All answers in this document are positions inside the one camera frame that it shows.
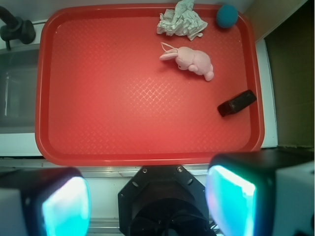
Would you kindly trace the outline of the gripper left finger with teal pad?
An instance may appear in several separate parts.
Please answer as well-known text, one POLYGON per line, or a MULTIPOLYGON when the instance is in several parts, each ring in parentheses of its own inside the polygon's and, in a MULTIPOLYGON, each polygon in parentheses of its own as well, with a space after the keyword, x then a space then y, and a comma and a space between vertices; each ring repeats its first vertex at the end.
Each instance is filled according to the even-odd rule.
POLYGON ((76 168, 0 173, 2 236, 85 236, 90 217, 89 185, 76 168))

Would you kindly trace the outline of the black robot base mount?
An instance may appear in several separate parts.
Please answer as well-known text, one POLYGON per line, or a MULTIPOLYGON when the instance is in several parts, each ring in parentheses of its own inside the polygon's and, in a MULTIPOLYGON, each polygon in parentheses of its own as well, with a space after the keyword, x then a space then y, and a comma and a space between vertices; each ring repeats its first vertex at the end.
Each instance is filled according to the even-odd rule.
POLYGON ((144 166, 118 193, 125 236, 214 236, 205 187, 183 166, 144 166))

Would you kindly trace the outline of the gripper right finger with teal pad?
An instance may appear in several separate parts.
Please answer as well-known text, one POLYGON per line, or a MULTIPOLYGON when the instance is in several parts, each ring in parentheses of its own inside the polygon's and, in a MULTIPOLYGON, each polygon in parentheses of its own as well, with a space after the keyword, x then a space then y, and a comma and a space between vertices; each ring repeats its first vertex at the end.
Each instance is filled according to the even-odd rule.
POLYGON ((205 197, 225 236, 312 236, 314 153, 262 149, 217 154, 209 164, 205 197))

